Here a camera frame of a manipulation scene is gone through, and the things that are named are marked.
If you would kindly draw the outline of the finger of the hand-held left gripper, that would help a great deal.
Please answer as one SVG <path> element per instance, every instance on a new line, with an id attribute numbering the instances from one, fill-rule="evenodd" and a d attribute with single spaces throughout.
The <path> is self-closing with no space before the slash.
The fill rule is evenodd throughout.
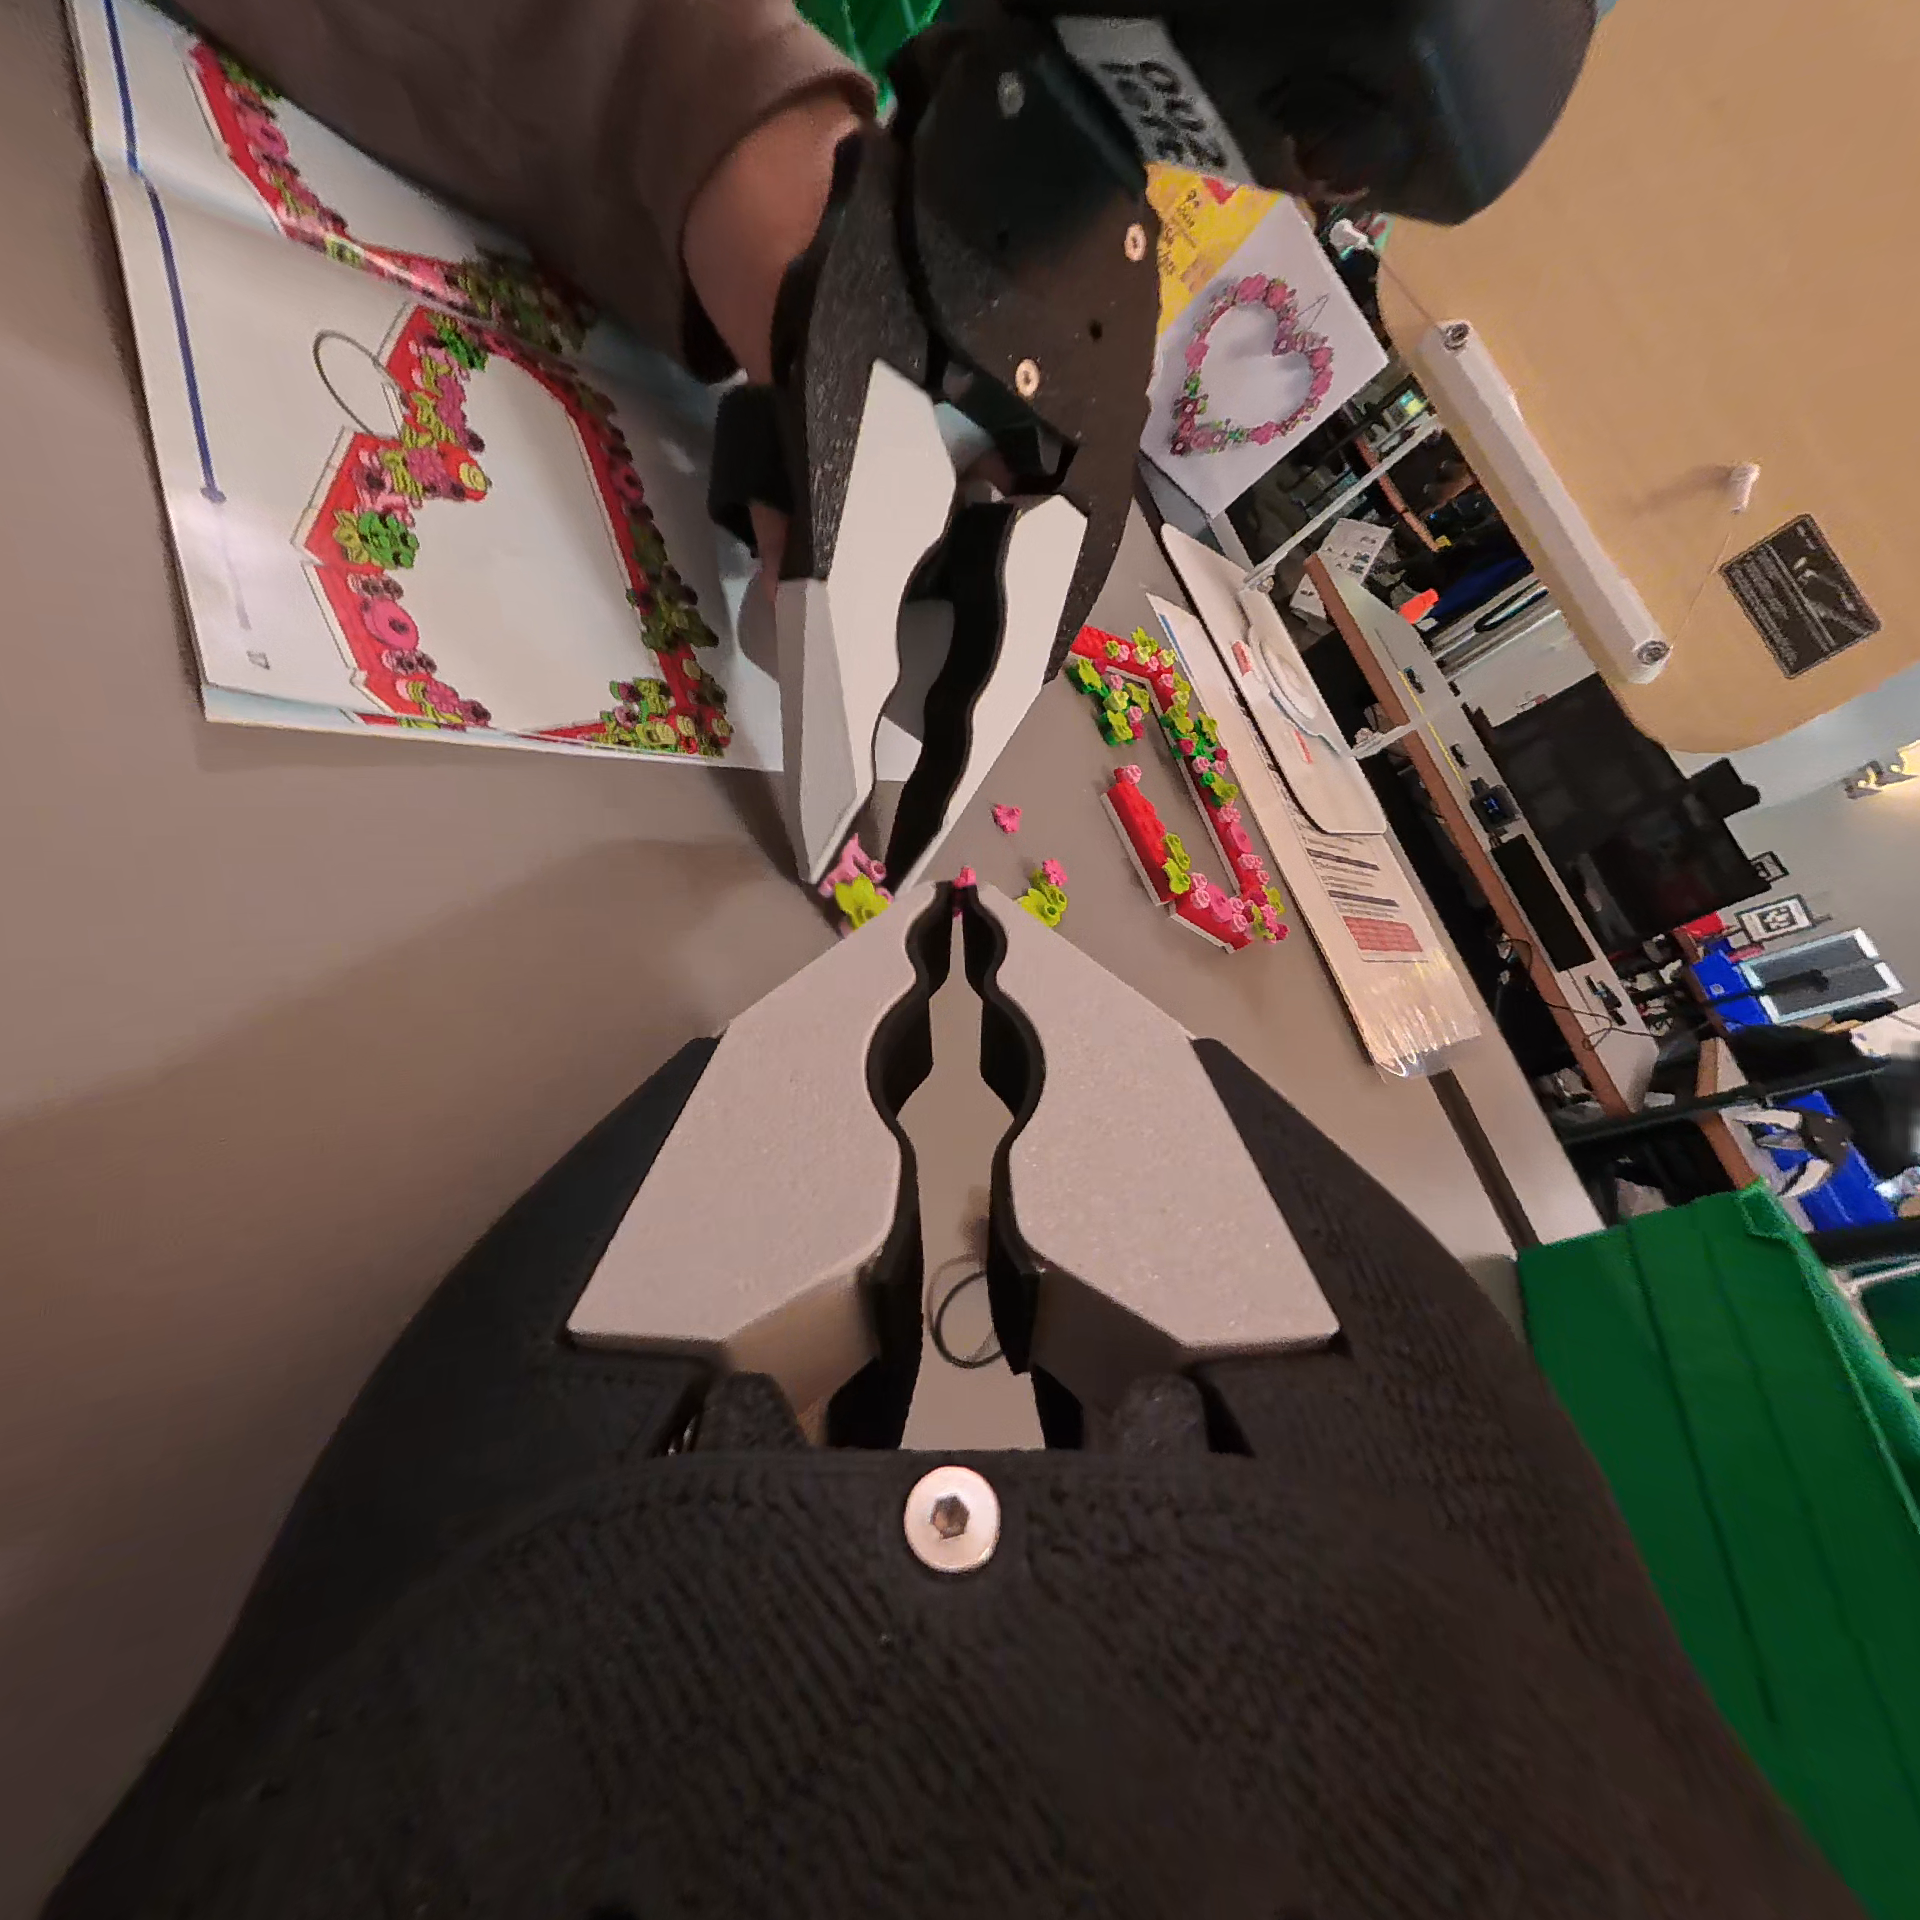
<path id="1" fill-rule="evenodd" d="M 907 588 L 954 516 L 955 473 L 924 386 L 870 364 L 852 438 L 801 460 L 775 589 L 785 818 L 821 882 L 876 786 L 876 738 L 900 680 Z"/>
<path id="2" fill-rule="evenodd" d="M 921 750 L 884 853 L 897 891 L 934 853 L 1038 699 L 1089 521 L 1065 497 L 962 508 L 934 568 L 950 610 L 947 656 L 921 708 Z"/>

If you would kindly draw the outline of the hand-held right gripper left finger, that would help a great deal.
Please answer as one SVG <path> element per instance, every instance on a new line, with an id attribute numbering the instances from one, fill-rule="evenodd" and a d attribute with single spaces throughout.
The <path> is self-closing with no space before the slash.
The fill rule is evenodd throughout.
<path id="1" fill-rule="evenodd" d="M 567 1330 L 773 1379 L 828 1443 L 897 1450 L 918 1386 L 924 1236 L 905 1101 L 931 1073 L 954 888 L 918 882 L 711 1045 Z"/>

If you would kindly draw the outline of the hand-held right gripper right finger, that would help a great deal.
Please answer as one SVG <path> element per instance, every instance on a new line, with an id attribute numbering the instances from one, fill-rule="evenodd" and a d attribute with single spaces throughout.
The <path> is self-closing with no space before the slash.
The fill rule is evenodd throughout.
<path id="1" fill-rule="evenodd" d="M 989 885 L 969 891 L 979 1070 L 1006 1108 L 987 1284 L 1049 1450 L 1149 1379 L 1318 1353 L 1337 1314 L 1212 1066 L 1234 1059 Z"/>

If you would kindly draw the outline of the pink green lego flower cluster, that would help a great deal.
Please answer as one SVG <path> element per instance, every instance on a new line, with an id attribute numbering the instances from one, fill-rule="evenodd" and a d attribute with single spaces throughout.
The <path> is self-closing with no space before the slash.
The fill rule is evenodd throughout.
<path id="1" fill-rule="evenodd" d="M 829 906 L 843 938 L 873 924 L 893 901 L 884 864 L 850 832 L 838 857 L 814 882 L 817 897 Z"/>

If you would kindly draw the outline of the person's left forearm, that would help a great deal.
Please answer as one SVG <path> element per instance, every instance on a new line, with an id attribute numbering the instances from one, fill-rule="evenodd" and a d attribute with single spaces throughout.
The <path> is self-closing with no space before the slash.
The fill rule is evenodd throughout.
<path id="1" fill-rule="evenodd" d="M 873 82 L 788 3 L 186 3 L 191 32 L 355 149 L 523 243 L 703 381 L 692 196 L 764 114 Z"/>

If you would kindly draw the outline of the yellow lego set box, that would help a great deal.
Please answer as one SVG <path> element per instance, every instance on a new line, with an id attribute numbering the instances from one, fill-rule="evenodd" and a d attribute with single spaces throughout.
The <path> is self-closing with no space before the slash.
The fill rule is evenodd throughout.
<path id="1" fill-rule="evenodd" d="M 1386 349 L 1291 200 L 1159 163 L 1148 202 L 1162 309 L 1140 454 L 1214 516 L 1375 378 Z"/>

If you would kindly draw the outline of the lego instruction booklet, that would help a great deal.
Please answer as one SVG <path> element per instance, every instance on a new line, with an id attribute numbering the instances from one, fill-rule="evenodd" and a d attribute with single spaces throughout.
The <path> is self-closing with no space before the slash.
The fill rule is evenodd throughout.
<path id="1" fill-rule="evenodd" d="M 206 720 L 780 769 L 711 403 L 151 5 L 69 5 Z"/>

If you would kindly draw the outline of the person's left hand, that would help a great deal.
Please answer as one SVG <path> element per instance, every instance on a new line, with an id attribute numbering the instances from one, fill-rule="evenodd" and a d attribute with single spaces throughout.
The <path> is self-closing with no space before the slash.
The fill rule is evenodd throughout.
<path id="1" fill-rule="evenodd" d="M 811 244 L 842 144 L 868 109 L 842 82 L 804 88 L 750 129 L 689 206 L 689 290 L 742 378 L 775 378 L 775 320 L 786 270 Z"/>

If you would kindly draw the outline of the thin black elastic loop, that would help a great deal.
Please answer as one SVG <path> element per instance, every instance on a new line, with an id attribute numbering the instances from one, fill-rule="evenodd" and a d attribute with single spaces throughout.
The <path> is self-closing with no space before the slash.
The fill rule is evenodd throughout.
<path id="1" fill-rule="evenodd" d="M 994 1368 L 1002 1340 L 985 1264 L 949 1262 L 931 1284 L 924 1326 L 941 1364 L 962 1373 Z"/>

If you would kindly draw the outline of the green plastic bin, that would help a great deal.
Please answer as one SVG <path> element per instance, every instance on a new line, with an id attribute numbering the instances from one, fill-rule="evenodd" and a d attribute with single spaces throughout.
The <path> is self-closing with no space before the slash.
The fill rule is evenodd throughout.
<path id="1" fill-rule="evenodd" d="M 941 3 L 796 3 L 796 11 L 873 82 L 881 122 L 897 107 L 893 59 L 941 9 Z"/>
<path id="2" fill-rule="evenodd" d="M 1763 1187 L 1521 1260 L 1526 1344 L 1749 1758 L 1918 1916 L 1916 1397 Z"/>

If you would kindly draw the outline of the printed sheet in plastic sleeve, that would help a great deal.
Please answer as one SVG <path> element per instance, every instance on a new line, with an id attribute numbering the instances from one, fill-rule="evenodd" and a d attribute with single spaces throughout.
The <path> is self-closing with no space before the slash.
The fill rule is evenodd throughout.
<path id="1" fill-rule="evenodd" d="M 1145 602 L 1187 658 L 1238 771 L 1241 808 L 1265 840 L 1271 874 L 1313 934 L 1361 1045 L 1380 1073 L 1417 1076 L 1482 1033 L 1482 1009 L 1458 971 L 1396 842 L 1315 832 L 1274 777 L 1241 720 L 1198 616 L 1159 595 Z"/>

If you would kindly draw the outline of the white rounded card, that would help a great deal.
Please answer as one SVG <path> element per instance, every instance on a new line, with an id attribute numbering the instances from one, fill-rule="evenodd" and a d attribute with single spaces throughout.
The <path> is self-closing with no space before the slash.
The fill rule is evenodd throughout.
<path id="1" fill-rule="evenodd" d="M 1276 780 L 1315 832 L 1386 836 L 1387 820 L 1271 595 L 1174 525 L 1159 528 L 1218 673 Z"/>

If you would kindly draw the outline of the long wooden edged desk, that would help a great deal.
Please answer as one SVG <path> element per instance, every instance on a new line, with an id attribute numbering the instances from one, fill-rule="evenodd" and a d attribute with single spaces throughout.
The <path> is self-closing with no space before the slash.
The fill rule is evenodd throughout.
<path id="1" fill-rule="evenodd" d="M 1383 756 L 1406 762 L 1466 888 L 1500 928 L 1484 941 L 1500 945 L 1501 979 L 1526 980 L 1553 1025 L 1555 1050 L 1567 1057 L 1567 1070 L 1555 1076 L 1566 1092 L 1553 1108 L 1555 1126 L 1573 1136 L 1605 1121 L 1644 1117 L 1660 1042 L 1518 805 L 1506 805 L 1495 822 L 1484 818 L 1482 805 L 1501 793 L 1501 777 L 1449 675 L 1367 588 L 1321 560 L 1307 565 L 1307 576 L 1372 691 L 1380 731 L 1399 737 Z"/>

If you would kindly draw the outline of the black metal bar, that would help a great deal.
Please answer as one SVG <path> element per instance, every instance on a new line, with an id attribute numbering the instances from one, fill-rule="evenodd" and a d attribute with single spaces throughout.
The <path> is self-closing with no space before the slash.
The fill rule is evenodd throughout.
<path id="1" fill-rule="evenodd" d="M 1769 1084 L 1741 1084 L 1737 1088 L 1693 1096 L 1662 1108 L 1628 1115 L 1580 1121 L 1567 1113 L 1556 1113 L 1550 1115 L 1550 1126 L 1556 1140 L 1566 1148 L 1626 1142 L 1660 1134 L 1675 1124 L 1692 1124 L 1710 1115 L 1731 1113 L 1732 1108 L 1785 1112 L 1796 1098 L 1869 1084 L 1895 1066 L 1899 1064 L 1887 1059 L 1860 1059 L 1859 1064 L 1819 1068 L 1815 1073 L 1802 1073 Z"/>

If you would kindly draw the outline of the blue storage bin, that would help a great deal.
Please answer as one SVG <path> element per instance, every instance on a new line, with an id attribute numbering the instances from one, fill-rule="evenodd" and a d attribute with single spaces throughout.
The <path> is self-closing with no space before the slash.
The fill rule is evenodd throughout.
<path id="1" fill-rule="evenodd" d="M 1764 1005 L 1764 990 L 1755 986 L 1735 961 L 1723 939 L 1692 941 L 1681 980 L 1693 994 L 1710 1030 L 1731 1037 L 1754 1027 L 1772 1027 L 1774 1017 Z"/>

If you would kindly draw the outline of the black monitor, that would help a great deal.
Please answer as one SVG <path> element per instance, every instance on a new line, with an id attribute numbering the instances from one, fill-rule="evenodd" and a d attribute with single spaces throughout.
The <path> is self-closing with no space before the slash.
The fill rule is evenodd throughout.
<path id="1" fill-rule="evenodd" d="M 1589 677 L 1485 733 L 1503 784 L 1609 954 L 1740 906 L 1764 888 L 1732 820 L 1761 792 L 1732 760 L 1687 773 Z"/>

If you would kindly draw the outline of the white framed screen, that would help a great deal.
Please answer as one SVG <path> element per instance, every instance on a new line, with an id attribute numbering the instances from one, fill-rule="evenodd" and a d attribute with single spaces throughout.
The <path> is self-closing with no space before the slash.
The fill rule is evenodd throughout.
<path id="1" fill-rule="evenodd" d="M 1764 1025 L 1869 1019 L 1876 1005 L 1901 1005 L 1907 988 L 1863 928 L 1827 932 L 1761 958 L 1735 962 L 1726 1009 Z"/>

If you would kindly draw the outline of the plywood chair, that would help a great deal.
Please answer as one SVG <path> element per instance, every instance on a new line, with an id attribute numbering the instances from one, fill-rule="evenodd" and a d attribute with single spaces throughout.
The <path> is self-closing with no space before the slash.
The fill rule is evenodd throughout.
<path id="1" fill-rule="evenodd" d="M 1615 5 L 1524 178 L 1396 221 L 1406 358 L 1466 323 L 1669 658 L 1674 750 L 1836 784 L 1916 744 L 1916 5 Z M 1879 626 L 1789 673 L 1723 573 L 1812 518 Z"/>

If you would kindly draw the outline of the red flowered lego heart frame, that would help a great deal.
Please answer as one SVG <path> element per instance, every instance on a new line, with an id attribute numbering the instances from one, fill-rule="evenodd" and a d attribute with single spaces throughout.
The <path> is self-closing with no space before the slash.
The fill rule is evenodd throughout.
<path id="1" fill-rule="evenodd" d="M 1180 648 L 1145 628 L 1118 636 L 1086 626 L 1063 680 L 1089 699 L 1101 741 L 1132 754 L 1111 769 L 1100 803 L 1164 917 L 1228 954 L 1282 945 L 1287 901 L 1241 808 L 1236 764 L 1198 701 Z M 1188 828 L 1169 822 L 1145 792 L 1151 744 L 1188 797 Z"/>

